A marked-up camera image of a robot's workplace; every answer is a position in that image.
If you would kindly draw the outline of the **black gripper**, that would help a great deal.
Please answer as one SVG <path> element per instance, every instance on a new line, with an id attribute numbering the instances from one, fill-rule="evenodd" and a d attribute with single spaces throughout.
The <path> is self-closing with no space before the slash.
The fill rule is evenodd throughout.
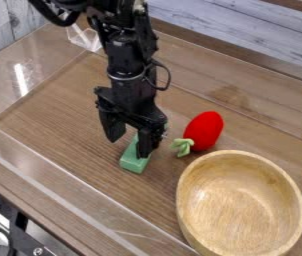
<path id="1" fill-rule="evenodd" d="M 155 104 L 155 90 L 148 86 L 97 86 L 96 108 L 104 134 L 115 143 L 125 134 L 127 126 L 137 130 L 137 157 L 147 158 L 159 147 L 167 117 Z"/>

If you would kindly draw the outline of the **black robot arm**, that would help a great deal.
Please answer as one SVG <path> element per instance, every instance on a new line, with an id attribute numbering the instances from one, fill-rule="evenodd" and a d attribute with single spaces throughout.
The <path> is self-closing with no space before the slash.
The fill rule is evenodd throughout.
<path id="1" fill-rule="evenodd" d="M 157 36 L 152 30 L 145 0 L 87 0 L 87 21 L 99 34 L 107 55 L 108 87 L 97 86 L 96 108 L 105 136 L 117 141 L 128 126 L 137 130 L 136 156 L 157 148 L 167 117 L 155 104 L 161 63 L 153 59 Z"/>

